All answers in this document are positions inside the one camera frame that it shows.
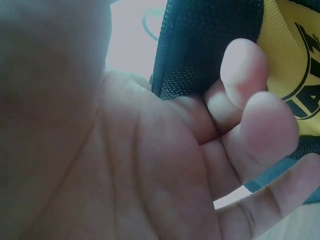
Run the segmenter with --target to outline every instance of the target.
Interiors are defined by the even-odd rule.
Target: black mesh fabric
[[[163,100],[202,95],[219,78],[227,45],[256,42],[263,0],[168,0],[152,78]]]

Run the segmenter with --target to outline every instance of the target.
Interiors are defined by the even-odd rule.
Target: palm
[[[97,0],[83,9],[104,4]],[[47,48],[26,46],[22,53],[33,55],[22,61],[4,56],[9,59],[8,81],[0,88],[1,159],[9,169],[7,239],[248,239],[318,187],[318,158],[309,156],[290,171],[291,177],[215,211],[214,200],[297,144],[288,107],[268,93],[253,96],[266,88],[263,53],[240,40],[247,64],[238,62],[241,68],[231,76],[230,57],[225,57],[222,81],[207,92],[206,105],[196,97],[163,102],[146,82],[130,75],[109,72],[101,78],[109,34],[101,34],[99,26],[109,19],[107,14],[92,17],[93,12],[79,19],[88,22],[81,31],[87,41],[77,36],[74,44],[82,46],[82,55],[68,44],[52,51],[45,42]],[[25,75],[17,74],[24,72],[33,74],[27,84]]]

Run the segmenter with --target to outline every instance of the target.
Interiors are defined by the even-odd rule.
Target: skin
[[[0,4],[1,239],[254,239],[320,185],[309,154],[214,208],[298,143],[254,43],[230,43],[205,96],[161,101],[104,69],[110,2]]]

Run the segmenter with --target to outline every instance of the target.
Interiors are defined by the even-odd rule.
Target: black lettering
[[[311,57],[310,74],[320,79],[320,63]]]
[[[311,113],[314,113],[319,108],[320,85],[304,86],[296,97]]]
[[[303,119],[308,116],[297,104],[295,104],[294,101],[288,100],[286,103],[289,105],[291,111],[296,117]]]
[[[319,42],[317,41],[317,39],[313,36],[310,36],[309,34],[306,33],[305,29],[299,25],[301,33],[308,45],[308,48],[310,50],[310,52],[314,53],[314,49],[316,49],[318,52],[320,52],[320,45]]]

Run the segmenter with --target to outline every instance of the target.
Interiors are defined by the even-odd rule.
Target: yellow patch
[[[291,107],[301,136],[320,136],[318,37],[320,13],[288,0],[264,0],[257,43],[269,60],[268,88]]]

